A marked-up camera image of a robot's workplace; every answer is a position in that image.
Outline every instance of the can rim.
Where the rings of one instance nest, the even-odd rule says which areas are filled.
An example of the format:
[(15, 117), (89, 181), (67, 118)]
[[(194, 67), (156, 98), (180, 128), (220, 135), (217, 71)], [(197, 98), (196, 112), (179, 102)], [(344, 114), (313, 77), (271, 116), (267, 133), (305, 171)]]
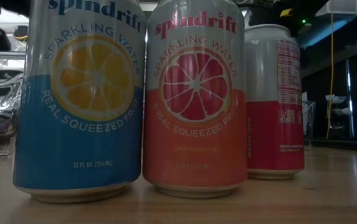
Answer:
[(284, 26), (281, 26), (278, 24), (261, 24), (261, 25), (251, 26), (251, 27), (245, 28), (245, 31), (249, 31), (252, 29), (259, 29), (259, 28), (268, 28), (268, 27), (283, 29), (284, 31), (287, 31), (289, 33), (289, 35), (291, 35), (291, 32), (287, 27), (284, 27)]

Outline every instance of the wooden table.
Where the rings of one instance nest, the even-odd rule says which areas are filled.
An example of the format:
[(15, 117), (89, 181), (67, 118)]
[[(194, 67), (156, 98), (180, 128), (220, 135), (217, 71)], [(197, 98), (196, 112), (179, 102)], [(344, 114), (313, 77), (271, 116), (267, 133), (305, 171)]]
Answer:
[(223, 198), (158, 193), (143, 178), (109, 200), (52, 205), (12, 186), (12, 159), (0, 159), (0, 224), (58, 223), (357, 223), (357, 152), (314, 148), (289, 181), (248, 180)]

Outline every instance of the blue can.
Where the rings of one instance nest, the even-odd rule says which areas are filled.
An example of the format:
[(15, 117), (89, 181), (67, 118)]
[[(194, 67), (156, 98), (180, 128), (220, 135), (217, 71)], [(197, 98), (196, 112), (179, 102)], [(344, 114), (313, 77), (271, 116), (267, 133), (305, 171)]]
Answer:
[(14, 185), (32, 198), (111, 197), (141, 172), (146, 18), (137, 0), (35, 0)]

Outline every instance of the cable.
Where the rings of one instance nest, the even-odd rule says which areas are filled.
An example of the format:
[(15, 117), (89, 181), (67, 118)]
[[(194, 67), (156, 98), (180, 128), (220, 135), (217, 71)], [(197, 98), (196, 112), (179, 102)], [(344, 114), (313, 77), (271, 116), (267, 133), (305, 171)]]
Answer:
[(15, 39), (17, 39), (17, 40), (25, 40), (25, 39), (27, 38), (27, 35), (25, 35), (24, 37), (16, 37), (16, 36), (14, 35), (14, 37), (15, 37)]
[(0, 66), (0, 69), (2, 69), (2, 67), (9, 61), (9, 59), (5, 60), (4, 63), (2, 63), (2, 65)]
[(334, 58), (334, 49), (333, 49), (333, 33), (335, 32), (334, 27), (333, 27), (333, 9), (335, 5), (335, 0), (331, 0), (331, 14), (330, 14), (330, 22), (331, 22), (331, 29), (332, 29), (332, 35), (330, 39), (330, 53), (331, 53), (331, 78), (330, 78), (330, 99), (329, 99), (329, 113), (328, 113), (328, 131), (326, 132), (326, 139), (329, 138), (329, 132), (330, 132), (330, 118), (332, 114), (332, 95), (333, 95), (333, 77), (335, 76), (335, 58)]
[(21, 47), (26, 47), (27, 46), (27, 44), (25, 44), (25, 43), (23, 43), (23, 42), (16, 42), (16, 45), (17, 45), (17, 48), (19, 49), (19, 48), (21, 48)]

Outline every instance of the spindrift can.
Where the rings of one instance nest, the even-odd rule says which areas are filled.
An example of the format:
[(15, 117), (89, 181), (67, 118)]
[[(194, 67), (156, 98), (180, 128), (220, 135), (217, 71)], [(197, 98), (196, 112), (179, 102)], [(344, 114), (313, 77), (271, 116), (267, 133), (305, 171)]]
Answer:
[(245, 32), (249, 177), (291, 179), (304, 168), (298, 45), (283, 26)]
[(144, 177), (178, 197), (246, 179), (244, 20), (231, 0), (160, 1), (148, 24)]
[(45, 202), (84, 202), (137, 179), (145, 30), (138, 1), (33, 1), (18, 189)]

